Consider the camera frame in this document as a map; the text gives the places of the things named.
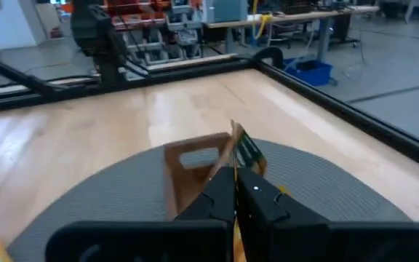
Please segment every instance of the gray floor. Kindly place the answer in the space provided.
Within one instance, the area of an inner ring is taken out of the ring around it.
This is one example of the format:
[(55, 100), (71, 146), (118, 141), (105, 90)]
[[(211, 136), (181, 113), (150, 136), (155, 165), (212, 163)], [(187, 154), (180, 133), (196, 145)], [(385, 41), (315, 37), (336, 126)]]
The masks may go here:
[[(351, 44), (332, 47), (326, 61), (334, 66), (332, 76), (338, 85), (319, 89), (419, 137), (419, 21), (356, 18), (349, 36), (362, 40), (364, 59), (361, 49)], [(305, 47), (294, 43), (283, 50), (286, 57), (295, 57)], [(314, 43), (310, 52), (315, 51)], [(207, 50), (205, 55), (212, 54)], [(91, 59), (69, 37), (0, 52), (0, 60), (43, 79), (89, 74), (93, 69)], [(5, 82), (0, 77), (0, 84)]]

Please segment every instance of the wooden platform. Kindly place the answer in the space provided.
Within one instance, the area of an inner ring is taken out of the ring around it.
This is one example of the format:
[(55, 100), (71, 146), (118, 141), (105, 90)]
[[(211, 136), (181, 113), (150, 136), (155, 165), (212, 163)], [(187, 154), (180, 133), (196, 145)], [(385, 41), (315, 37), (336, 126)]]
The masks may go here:
[(336, 163), (419, 221), (419, 164), (248, 70), (0, 112), (0, 237), (11, 242), (98, 170), (164, 143), (229, 131), (231, 119), (254, 138)]

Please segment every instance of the yellow hose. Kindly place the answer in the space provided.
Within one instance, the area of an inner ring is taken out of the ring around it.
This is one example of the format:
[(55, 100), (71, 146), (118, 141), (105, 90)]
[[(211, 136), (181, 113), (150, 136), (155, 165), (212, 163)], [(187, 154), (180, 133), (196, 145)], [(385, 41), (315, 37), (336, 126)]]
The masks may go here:
[(261, 15), (261, 25), (260, 25), (260, 30), (258, 31), (258, 33), (255, 33), (256, 31), (256, 9), (258, 8), (258, 0), (253, 0), (253, 24), (252, 24), (252, 34), (253, 34), (253, 38), (259, 39), (261, 37), (261, 35), (263, 34), (263, 30), (265, 28), (266, 22), (271, 21), (271, 19), (273, 18), (272, 15)]

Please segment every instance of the cable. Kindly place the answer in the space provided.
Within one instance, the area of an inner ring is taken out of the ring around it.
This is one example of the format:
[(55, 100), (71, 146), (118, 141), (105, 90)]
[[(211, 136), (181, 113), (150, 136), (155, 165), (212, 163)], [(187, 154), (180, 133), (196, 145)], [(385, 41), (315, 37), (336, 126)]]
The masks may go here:
[(269, 24), (269, 33), (268, 33), (268, 42), (266, 46), (269, 47), (271, 45), (271, 39), (273, 38), (273, 23)]
[[(200, 21), (203, 21), (203, 10), (200, 9), (200, 6), (198, 6), (196, 8), (196, 11), (198, 13)], [(204, 52), (203, 52), (203, 28), (197, 29), (197, 32), (198, 32), (198, 38), (199, 38), (199, 43), (200, 43), (201, 58), (203, 58), (204, 57)]]
[(141, 65), (141, 64), (139, 64), (139, 63), (136, 63), (136, 62), (135, 62), (134, 60), (132, 60), (132, 58), (130, 58), (128, 55), (122, 54), (122, 56), (125, 58), (125, 60), (127, 60), (127, 62), (129, 62), (129, 63), (133, 64), (134, 66), (137, 66), (138, 68), (140, 68), (140, 69), (142, 69), (142, 70), (146, 71), (147, 73), (149, 72), (149, 70), (148, 70), (145, 66), (143, 66), (143, 65)]
[(164, 48), (164, 51), (166, 51), (167, 52), (167, 54), (168, 55), (170, 55), (171, 54), (171, 50), (169, 49), (169, 47), (166, 45), (166, 43), (163, 41), (163, 43), (162, 43), (162, 46), (163, 46), (163, 48)]
[(268, 22), (269, 20), (271, 20), (269, 17), (270, 17), (270, 15), (261, 15), (261, 25), (260, 25), (260, 29), (258, 30), (258, 33), (257, 34), (255, 34), (255, 32), (256, 32), (255, 22), (253, 23), (253, 25), (252, 25), (252, 32), (253, 32), (253, 38), (255, 40), (256, 39), (259, 39), (261, 37), (261, 35), (263, 34), (263, 30), (264, 30), (264, 28), (266, 26), (266, 22)]
[(188, 58), (187, 58), (187, 48), (186, 48), (187, 46), (180, 45), (177, 42), (176, 42), (176, 45), (180, 48), (180, 50), (182, 50), (183, 59), (188, 60)]
[(215, 51), (218, 55), (224, 55), (224, 53), (223, 53), (223, 52), (219, 51), (219, 50), (218, 50), (218, 49), (216, 49), (215, 47), (212, 47), (212, 46), (207, 46), (207, 47), (209, 47), (211, 50)]
[[(311, 42), (313, 42), (313, 36), (314, 36), (314, 30), (312, 30), (311, 33), (310, 33), (310, 39), (308, 40), (308, 43), (306, 45), (306, 48), (305, 48), (305, 50), (303, 52), (303, 53), (305, 53), (304, 55), (307, 55), (308, 54), (308, 51), (310, 50)], [(284, 71), (286, 71), (290, 66), (294, 65), (304, 55), (302, 55), (300, 53), (294, 60), (290, 61), (290, 63), (288, 63), (285, 66)]]
[(141, 76), (141, 77), (143, 77), (143, 78), (147, 78), (147, 77), (149, 76), (148, 74), (144, 74), (144, 73), (142, 73), (142, 72), (137, 71), (137, 69), (133, 68), (133, 67), (132, 67), (132, 66), (130, 66), (130, 65), (125, 64), (125, 65), (123, 65), (123, 66), (124, 66), (124, 68), (125, 68), (125, 69), (127, 69), (128, 71), (130, 71), (130, 72), (132, 72), (132, 73), (134, 73), (134, 74), (137, 74), (138, 76)]
[(346, 69), (342, 69), (341, 70), (342, 71), (342, 74), (344, 74), (345, 76), (347, 76), (347, 78), (352, 79), (352, 80), (356, 80), (356, 79), (354, 79), (353, 77), (351, 77), (350, 74), (346, 73), (346, 70), (349, 70), (352, 66), (357, 66), (360, 63), (363, 64), (363, 66), (365, 66), (367, 64), (366, 63), (366, 60), (364, 59), (363, 41), (362, 41), (362, 30), (361, 30), (362, 29), (362, 24), (363, 24), (363, 21), (360, 21), (359, 29), (358, 29), (359, 43), (360, 43), (360, 56), (362, 58), (362, 61), (361, 62), (357, 62), (357, 63), (353, 63), (353, 64), (347, 66)]
[(140, 52), (140, 53), (141, 53), (141, 55), (143, 56), (143, 60), (145, 61), (145, 64), (146, 64), (147, 66), (149, 66), (148, 62), (146, 61), (144, 51), (143, 51), (143, 50), (141, 50), (140, 45), (138, 44), (137, 40), (135, 40), (135, 37), (133, 36), (133, 33), (130, 31), (129, 25), (127, 25), (127, 23), (124, 21), (124, 18), (122, 18), (121, 14), (119, 13), (119, 8), (117, 8), (117, 5), (116, 5), (115, 1), (109, 1), (108, 3), (109, 3), (109, 4), (111, 4), (111, 5), (112, 5), (112, 7), (114, 8), (114, 11), (116, 12), (116, 16), (120, 19), (121, 23), (124, 25), (124, 27), (125, 27), (125, 29), (126, 29), (127, 33), (129, 34), (130, 38), (131, 38), (131, 39), (132, 39), (132, 41), (134, 42), (135, 46), (137, 47), (138, 52)]
[[(295, 30), (288, 31), (288, 33), (295, 33), (296, 31), (298, 31), (297, 30), (297, 24), (295, 24), (295, 23), (290, 24), (290, 25), (279, 25), (279, 24), (276, 24), (276, 23), (270, 23), (270, 30), (271, 29), (274, 30), (274, 27), (280, 28), (280, 29), (295, 29)], [(286, 37), (281, 36), (281, 38), (279, 38), (279, 39), (272, 39), (272, 33), (271, 33), (269, 44), (271, 44), (272, 41), (289, 41), (291, 37), (292, 36), (286, 36)]]

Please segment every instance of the metal rack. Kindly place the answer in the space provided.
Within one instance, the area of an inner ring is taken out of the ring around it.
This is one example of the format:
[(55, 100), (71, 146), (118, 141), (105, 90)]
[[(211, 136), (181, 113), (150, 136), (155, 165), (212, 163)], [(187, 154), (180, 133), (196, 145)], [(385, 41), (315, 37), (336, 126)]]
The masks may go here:
[[(130, 0), (122, 8), (133, 15), (121, 14), (127, 27), (114, 19), (116, 30), (123, 31), (135, 62), (157, 65), (203, 56), (199, 43), (202, 21), (198, 1)], [(117, 15), (117, 9), (111, 11)]]

